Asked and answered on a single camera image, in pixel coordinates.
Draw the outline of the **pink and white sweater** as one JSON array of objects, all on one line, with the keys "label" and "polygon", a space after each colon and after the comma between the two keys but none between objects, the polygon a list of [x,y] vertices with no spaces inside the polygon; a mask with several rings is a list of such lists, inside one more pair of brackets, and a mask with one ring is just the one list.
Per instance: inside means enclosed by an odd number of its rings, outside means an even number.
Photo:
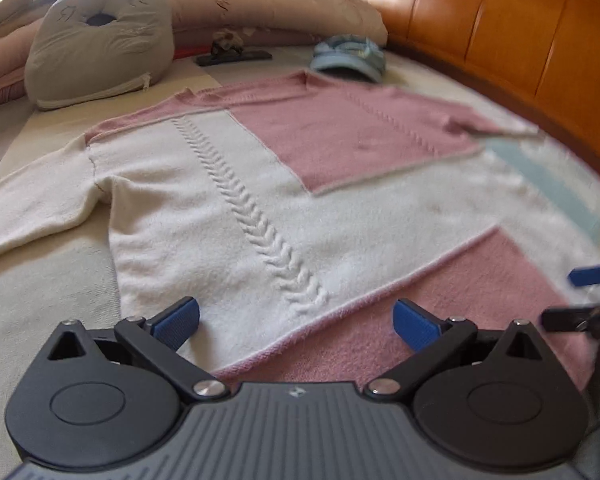
[{"label": "pink and white sweater", "polygon": [[593,243],[484,152],[471,107],[308,70],[101,122],[0,180],[0,255],[110,208],[123,315],[184,296],[231,372],[491,234],[558,281]]}]

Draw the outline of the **wooden headboard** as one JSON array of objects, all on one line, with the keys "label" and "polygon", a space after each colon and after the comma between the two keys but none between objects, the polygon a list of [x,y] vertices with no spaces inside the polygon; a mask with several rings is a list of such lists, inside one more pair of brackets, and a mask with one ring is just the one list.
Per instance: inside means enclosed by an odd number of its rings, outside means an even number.
[{"label": "wooden headboard", "polygon": [[388,46],[536,122],[600,174],[600,0],[366,0]]}]

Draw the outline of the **blue baseball cap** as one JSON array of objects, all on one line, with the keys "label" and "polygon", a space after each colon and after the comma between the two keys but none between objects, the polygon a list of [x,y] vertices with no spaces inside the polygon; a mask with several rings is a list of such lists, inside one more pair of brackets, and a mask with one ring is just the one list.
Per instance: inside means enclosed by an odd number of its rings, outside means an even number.
[{"label": "blue baseball cap", "polygon": [[370,38],[332,36],[314,47],[310,70],[381,84],[386,72],[385,52]]}]

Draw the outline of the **red object under quilt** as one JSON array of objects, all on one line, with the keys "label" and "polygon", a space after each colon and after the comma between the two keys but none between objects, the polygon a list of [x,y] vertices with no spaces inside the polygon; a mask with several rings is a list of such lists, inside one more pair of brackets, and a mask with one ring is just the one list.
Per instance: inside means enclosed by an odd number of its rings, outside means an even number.
[{"label": "red object under quilt", "polygon": [[173,59],[179,60],[180,58],[191,58],[192,56],[198,56],[208,54],[210,52],[209,46],[202,47],[181,47],[174,50]]}]

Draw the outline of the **grey cat face cushion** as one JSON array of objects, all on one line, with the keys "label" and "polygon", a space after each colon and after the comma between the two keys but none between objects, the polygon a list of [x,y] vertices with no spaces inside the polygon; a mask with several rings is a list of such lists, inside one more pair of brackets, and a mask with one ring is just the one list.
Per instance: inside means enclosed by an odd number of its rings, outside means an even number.
[{"label": "grey cat face cushion", "polygon": [[140,89],[174,55],[169,0],[57,0],[42,19],[24,66],[40,110],[57,110]]}]

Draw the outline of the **black phone with flower holder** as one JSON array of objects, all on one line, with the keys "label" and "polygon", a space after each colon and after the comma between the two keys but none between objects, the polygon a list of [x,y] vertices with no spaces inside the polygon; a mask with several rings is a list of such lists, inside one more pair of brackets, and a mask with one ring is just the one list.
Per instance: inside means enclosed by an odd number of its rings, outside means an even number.
[{"label": "black phone with flower holder", "polygon": [[212,36],[210,51],[198,55],[195,63],[201,67],[217,66],[230,63],[271,61],[273,55],[265,50],[246,50],[244,40],[229,29],[222,29]]}]

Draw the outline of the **pink floral folded quilt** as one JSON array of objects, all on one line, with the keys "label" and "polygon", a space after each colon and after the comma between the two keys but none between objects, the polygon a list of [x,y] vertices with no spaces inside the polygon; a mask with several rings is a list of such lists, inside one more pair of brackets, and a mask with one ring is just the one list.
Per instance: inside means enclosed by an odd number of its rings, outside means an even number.
[{"label": "pink floral folded quilt", "polygon": [[[24,96],[23,71],[42,18],[55,0],[0,2],[0,105]],[[248,46],[309,44],[358,35],[384,46],[381,14],[364,0],[169,0],[175,49],[208,46],[214,32],[239,32]]]}]

